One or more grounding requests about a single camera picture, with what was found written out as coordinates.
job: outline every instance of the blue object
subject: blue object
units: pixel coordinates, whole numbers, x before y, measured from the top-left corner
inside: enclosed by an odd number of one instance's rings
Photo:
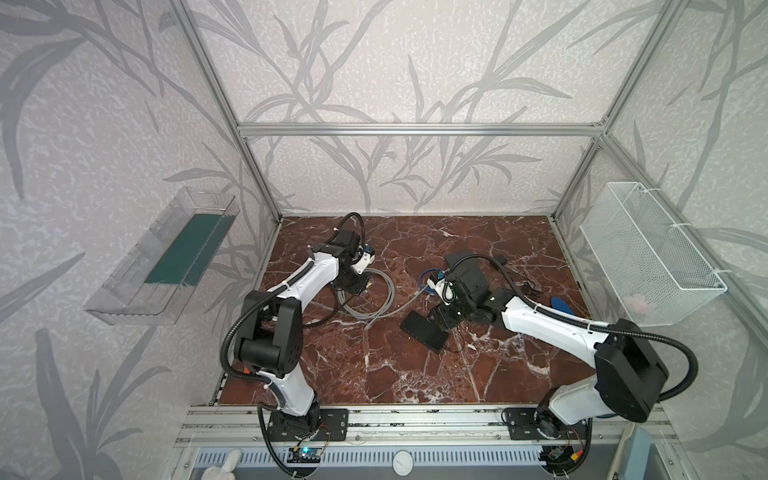
[[[424,270],[424,271],[422,272],[422,274],[421,274],[421,275],[419,275],[419,290],[421,290],[421,289],[422,289],[422,287],[424,286],[424,285],[422,284],[422,278],[424,278],[424,276],[425,276],[427,273],[429,273],[429,272],[434,272],[434,271],[436,271],[436,270],[437,270],[437,271],[439,271],[440,273],[442,273],[442,271],[441,271],[439,268],[430,268],[430,269]],[[433,289],[431,289],[431,288],[429,288],[429,287],[427,287],[427,290],[426,290],[426,292],[427,292],[427,293],[429,293],[429,294],[431,294],[431,295],[435,295],[435,294],[437,293],[436,291],[434,291]]]
[[[560,310],[561,312],[567,313],[568,315],[574,315],[574,311],[571,310],[568,304],[558,296],[552,297],[551,305],[552,305],[552,308],[554,308],[555,310]]]

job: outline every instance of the metal mounting plate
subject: metal mounting plate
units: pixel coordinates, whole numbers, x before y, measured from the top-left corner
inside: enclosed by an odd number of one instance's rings
[[[346,429],[349,421],[347,409],[320,409],[320,425],[325,424],[328,429],[322,428],[308,439],[308,442],[325,442],[330,433],[331,442],[343,442],[346,440]],[[271,415],[270,423],[266,429],[270,436],[270,442],[292,442],[294,438],[286,431],[285,417],[283,415]]]
[[[507,429],[509,430],[510,440],[551,440],[544,437],[536,429],[533,419],[534,412],[536,412],[536,408],[509,407],[504,409],[502,412],[502,419],[508,423]],[[576,440],[568,438],[569,429],[575,430],[578,434],[578,438],[587,438],[587,425],[585,422],[577,423],[576,425],[562,429],[560,437],[555,440]]]

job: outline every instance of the robotic arm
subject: robotic arm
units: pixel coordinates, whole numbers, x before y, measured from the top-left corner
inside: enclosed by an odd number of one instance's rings
[[[502,273],[509,288],[491,292],[478,258]],[[531,426],[545,438],[556,439],[570,425],[595,416],[620,415],[645,422],[657,401],[683,392],[696,378],[696,356],[674,339],[645,333],[626,319],[615,324],[593,322],[534,303],[503,269],[503,259],[456,253],[446,260],[450,268],[428,280],[442,300],[429,314],[439,326],[453,328],[464,319],[503,326],[557,346],[595,369],[594,375],[552,389],[542,399]],[[666,392],[661,390],[669,372],[651,340],[671,345],[688,358],[688,374]]]
[[[309,258],[283,282],[267,291],[248,293],[243,314],[232,325],[220,351],[220,363],[227,375],[263,382],[264,388],[274,394],[276,410],[295,436],[315,432],[319,425],[316,394],[307,385],[299,365],[302,313],[326,285],[359,295],[368,284],[369,275],[363,271],[374,260],[373,248],[357,233],[340,230],[354,215],[345,217],[325,243],[308,247]],[[238,372],[231,366],[230,346],[235,360],[242,362],[248,372]]]

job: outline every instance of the black cable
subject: black cable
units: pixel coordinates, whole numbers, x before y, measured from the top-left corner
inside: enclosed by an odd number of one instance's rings
[[[558,477],[565,477],[571,474],[576,468],[581,467],[581,465],[584,463],[584,460],[587,459],[587,454],[589,454],[589,447],[592,444],[592,419],[587,420],[587,428],[586,432],[584,434],[586,437],[584,439],[584,448],[581,450],[581,455],[576,459],[576,461],[573,463],[571,467],[564,467],[563,465],[568,465],[571,462],[547,462],[545,460],[546,465],[543,465],[542,468],[546,470],[547,472],[551,473],[552,475],[558,476]]]
[[[355,298],[355,296],[356,295],[352,295],[350,298],[346,299],[346,301],[344,303],[339,304],[339,297],[336,296],[336,294],[334,293],[333,294],[333,298],[336,301],[336,306],[333,308],[333,311],[331,313],[329,313],[328,315],[326,315],[322,320],[318,320],[318,321],[316,321],[314,323],[307,323],[306,325],[304,325],[304,328],[311,329],[311,328],[314,328],[316,326],[321,326],[321,325],[327,323],[328,320],[331,319],[331,317],[336,315],[342,308],[344,308],[346,306],[347,303],[349,303],[349,301],[351,299]]]
[[[531,299],[523,295],[523,293],[520,291],[518,286],[515,285],[515,282],[512,281],[512,278],[509,276],[509,273],[498,262],[498,260],[496,260],[493,257],[489,257],[488,255],[481,255],[479,253],[472,253],[470,255],[467,255],[466,257],[461,258],[458,262],[454,263],[454,265],[450,268],[450,270],[454,270],[461,262],[465,260],[469,260],[470,258],[482,258],[484,260],[487,260],[496,270],[499,271],[499,273],[502,274],[502,276],[504,276],[504,280],[509,284],[510,288],[512,288],[512,291],[515,292],[515,295],[520,297],[520,300],[522,300],[526,305],[530,306],[531,308],[536,307],[536,304]],[[694,382],[697,375],[699,374],[699,361],[696,358],[696,354],[694,353],[694,351],[691,350],[684,343],[678,340],[672,339],[668,336],[657,335],[656,333],[634,332],[631,330],[619,329],[612,325],[609,325],[609,326],[594,325],[581,320],[576,320],[567,316],[559,315],[547,309],[542,309],[537,311],[559,322],[567,323],[568,325],[576,326],[583,329],[587,329],[589,327],[589,330],[592,332],[608,333],[609,335],[615,334],[615,335],[633,336],[635,338],[647,339],[652,342],[666,343],[667,345],[680,350],[688,360],[688,371],[686,372],[685,377],[683,377],[680,383],[678,383],[671,389],[667,390],[666,392],[662,392],[661,394],[659,394],[659,398],[658,398],[659,402],[663,402],[664,400],[668,400],[668,399],[671,399],[672,397],[680,395],[688,387],[690,387],[690,385]]]
[[[452,332],[453,332],[453,338],[454,339],[456,337],[460,337],[462,339],[462,343],[461,343],[462,346],[461,346],[461,348],[459,348],[458,350],[451,350],[447,346],[443,346],[443,349],[446,352],[450,352],[450,353],[461,353],[464,350],[464,345],[466,344],[466,342],[464,341],[464,338],[462,337],[462,334],[458,332],[458,327],[454,328]]]
[[[278,286],[275,290],[272,290],[269,293],[269,295],[255,302],[248,310],[246,310],[245,312],[243,312],[242,315],[240,315],[240,318],[238,318],[235,323],[232,324],[229,332],[227,332],[223,342],[221,343],[221,348],[219,349],[219,364],[221,364],[221,368],[224,370],[224,373],[226,373],[227,376],[235,379],[256,380],[257,382],[262,382],[262,383],[269,382],[267,377],[261,376],[258,373],[238,372],[230,365],[229,350],[230,350],[230,345],[232,344],[232,339],[235,337],[235,334],[237,334],[237,330],[240,328],[241,325],[243,325],[243,322],[245,322],[245,320],[249,316],[253,315],[258,309],[267,305],[268,302],[273,298],[275,298],[278,294],[284,292],[285,290],[288,290],[289,286],[292,286],[294,283],[298,282],[299,279],[305,276],[307,272],[309,272],[314,265],[315,265],[314,260],[310,259],[308,264],[300,272],[298,272],[296,275],[286,280],[285,283],[287,283],[287,285],[282,284]],[[272,390],[272,392],[275,393],[278,401],[282,405],[284,403],[284,399],[280,398],[281,395],[278,393],[279,390],[277,388],[270,389],[270,390]]]
[[[274,460],[280,470],[282,470],[286,475],[289,475],[291,478],[306,478],[312,475],[315,470],[318,469],[318,467],[315,467],[314,470],[306,475],[300,475],[299,472],[295,469],[291,472],[288,467],[286,467],[283,462],[280,461],[280,459],[277,457],[277,454],[275,453],[275,449],[272,447],[270,436],[266,433],[266,425],[264,424],[264,411],[262,410],[261,406],[257,407],[257,413],[259,414],[259,428],[261,429],[261,436],[264,438],[264,445],[266,445],[266,450],[270,453],[270,457],[272,457],[272,460]]]
[[[339,226],[336,227],[336,230],[334,230],[333,235],[326,241],[326,243],[333,242],[333,239],[336,238],[336,235],[339,233],[339,230],[341,230],[341,227],[344,226],[347,220],[349,220],[352,217],[357,217],[357,220],[360,220],[360,241],[363,245],[366,244],[366,225],[362,221],[362,216],[358,214],[357,212],[349,212],[347,215],[344,216],[343,219],[339,222]]]

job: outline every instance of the round gauge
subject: round gauge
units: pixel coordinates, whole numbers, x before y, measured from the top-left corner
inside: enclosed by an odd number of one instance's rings
[[[397,475],[404,477],[413,470],[413,457],[405,450],[400,450],[392,460],[392,467]]]

